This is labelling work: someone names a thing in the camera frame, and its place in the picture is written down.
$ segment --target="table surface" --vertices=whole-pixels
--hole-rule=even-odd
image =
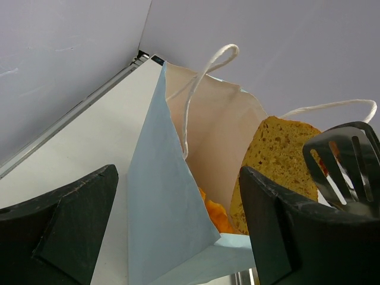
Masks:
[[[0,180],[0,208],[115,164],[119,184],[92,285],[127,284],[126,173],[161,66],[148,60]],[[228,285],[230,277],[209,283]]]

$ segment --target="gift bag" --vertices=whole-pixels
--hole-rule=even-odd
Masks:
[[[130,285],[202,284],[255,266],[249,236],[219,233],[198,190],[229,212],[240,165],[267,117],[253,95],[207,75],[238,52],[223,47],[198,74],[162,68],[127,176]]]

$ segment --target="spatula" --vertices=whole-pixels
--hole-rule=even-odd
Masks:
[[[315,153],[327,173],[315,160]],[[311,138],[303,146],[303,156],[329,205],[353,214],[380,217],[380,143],[371,126],[352,122],[333,127]]]

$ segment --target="bag handle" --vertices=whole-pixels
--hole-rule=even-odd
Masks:
[[[371,105],[371,109],[370,109],[368,116],[365,117],[363,120],[364,123],[369,123],[369,121],[372,120],[372,118],[375,116],[378,105],[376,104],[375,101],[366,100],[366,99],[352,99],[352,100],[339,101],[339,102],[321,104],[321,105],[310,106],[310,107],[301,107],[301,108],[292,110],[290,112],[287,112],[285,115],[282,115],[280,118],[284,119],[284,118],[287,118],[289,116],[307,113],[307,112],[310,112],[313,110],[327,109],[327,108],[331,108],[331,107],[343,106],[343,105],[348,105],[348,104],[353,104],[353,103],[366,103],[366,104]]]
[[[222,55],[224,55],[228,50],[232,51],[232,54],[228,59],[225,61],[221,62],[220,64],[215,64],[214,66],[213,63],[215,63],[218,58],[220,58]],[[226,45],[223,46],[220,50],[218,50],[215,55],[207,62],[206,66],[204,67],[203,71],[199,72],[197,75],[195,75],[193,78],[190,79],[189,82],[186,83],[185,86],[183,86],[180,90],[178,90],[176,93],[171,95],[166,99],[166,101],[172,100],[173,98],[177,97],[178,95],[181,94],[181,92],[184,91],[184,89],[188,88],[191,85],[191,88],[188,93],[188,98],[185,103],[185,113],[183,114],[183,125],[182,125],[182,144],[183,144],[183,153],[182,157],[183,159],[186,159],[187,156],[189,155],[189,147],[188,147],[188,119],[189,119],[189,107],[190,107],[190,101],[192,96],[194,95],[195,91],[197,90],[200,82],[202,81],[203,77],[211,72],[215,71],[225,65],[227,65],[229,62],[235,59],[239,54],[239,48],[238,46],[231,44],[231,45]]]

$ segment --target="wall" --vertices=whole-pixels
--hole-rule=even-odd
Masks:
[[[153,0],[141,50],[200,70],[220,47],[240,56],[213,75],[254,93],[268,113],[347,99],[380,102],[380,1]],[[294,117],[325,129],[368,106]],[[380,131],[380,115],[373,120]]]
[[[130,63],[149,6],[0,2],[0,164]]]

